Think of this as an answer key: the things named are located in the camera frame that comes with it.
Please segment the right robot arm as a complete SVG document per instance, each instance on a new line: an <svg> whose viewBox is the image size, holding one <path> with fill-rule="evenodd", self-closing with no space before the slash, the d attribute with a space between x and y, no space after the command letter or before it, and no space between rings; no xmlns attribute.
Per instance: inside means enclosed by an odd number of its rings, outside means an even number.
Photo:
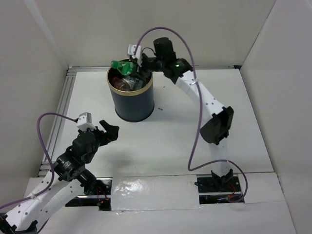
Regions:
<svg viewBox="0 0 312 234"><path fill-rule="evenodd" d="M199 108L200 120L196 138L202 138L209 144L212 160L213 186L224 191L233 178L233 170L228 162L228 141L234 110L224 106L194 75L194 69L184 58L177 58L172 42L166 38L154 40L154 57L150 58L140 46L133 57L137 59L140 72L162 72Z"/></svg>

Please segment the clear wide-mouth plastic jar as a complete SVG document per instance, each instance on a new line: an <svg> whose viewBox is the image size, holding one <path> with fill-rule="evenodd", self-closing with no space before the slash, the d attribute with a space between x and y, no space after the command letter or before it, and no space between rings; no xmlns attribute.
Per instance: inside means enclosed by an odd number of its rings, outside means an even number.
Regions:
<svg viewBox="0 0 312 234"><path fill-rule="evenodd" d="M123 79L128 83L130 91L140 90L146 85L146 82L136 77L125 76Z"/></svg>

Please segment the crushed bottle red cap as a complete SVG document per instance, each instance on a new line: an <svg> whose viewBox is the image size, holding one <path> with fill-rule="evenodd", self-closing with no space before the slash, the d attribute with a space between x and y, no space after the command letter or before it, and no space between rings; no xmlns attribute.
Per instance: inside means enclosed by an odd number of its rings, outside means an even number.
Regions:
<svg viewBox="0 0 312 234"><path fill-rule="evenodd" d="M131 91L131 87L130 87L129 83L126 82L124 79L119 79L118 77L114 77L112 79L112 85L120 91L124 91L124 92L130 92Z"/></svg>

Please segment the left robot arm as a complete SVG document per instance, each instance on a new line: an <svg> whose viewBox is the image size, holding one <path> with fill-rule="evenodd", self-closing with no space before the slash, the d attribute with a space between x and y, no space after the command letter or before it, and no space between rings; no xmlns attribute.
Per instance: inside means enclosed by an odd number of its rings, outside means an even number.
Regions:
<svg viewBox="0 0 312 234"><path fill-rule="evenodd" d="M101 120L100 130L93 124L79 127L78 136L53 164L29 199L0 215L2 234L37 234L44 223L70 200L81 194L110 194L110 186L98 180L88 169L99 147L118 138L119 127Z"/></svg>

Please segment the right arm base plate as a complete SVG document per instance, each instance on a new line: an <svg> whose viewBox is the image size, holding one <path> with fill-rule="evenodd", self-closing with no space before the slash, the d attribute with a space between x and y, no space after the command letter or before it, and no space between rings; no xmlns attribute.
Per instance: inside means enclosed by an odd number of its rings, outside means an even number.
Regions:
<svg viewBox="0 0 312 234"><path fill-rule="evenodd" d="M212 175L198 175L195 181L198 188L199 204L224 204L237 202L243 195L238 176L220 185Z"/></svg>

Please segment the green bottle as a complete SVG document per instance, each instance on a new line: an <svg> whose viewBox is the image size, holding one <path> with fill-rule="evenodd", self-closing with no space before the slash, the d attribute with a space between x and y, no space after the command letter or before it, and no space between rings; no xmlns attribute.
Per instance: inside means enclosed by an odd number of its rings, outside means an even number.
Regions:
<svg viewBox="0 0 312 234"><path fill-rule="evenodd" d="M122 75L130 75L137 71L137 66L131 61L111 61L111 67L117 69Z"/></svg>

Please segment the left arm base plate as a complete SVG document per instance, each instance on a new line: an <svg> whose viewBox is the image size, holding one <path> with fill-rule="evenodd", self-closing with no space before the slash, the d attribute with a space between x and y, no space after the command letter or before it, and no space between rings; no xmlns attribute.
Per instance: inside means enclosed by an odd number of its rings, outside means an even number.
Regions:
<svg viewBox="0 0 312 234"><path fill-rule="evenodd" d="M96 207L100 211L111 211L111 189L112 177L99 177L101 185L91 195L78 195L68 203L65 207Z"/></svg>

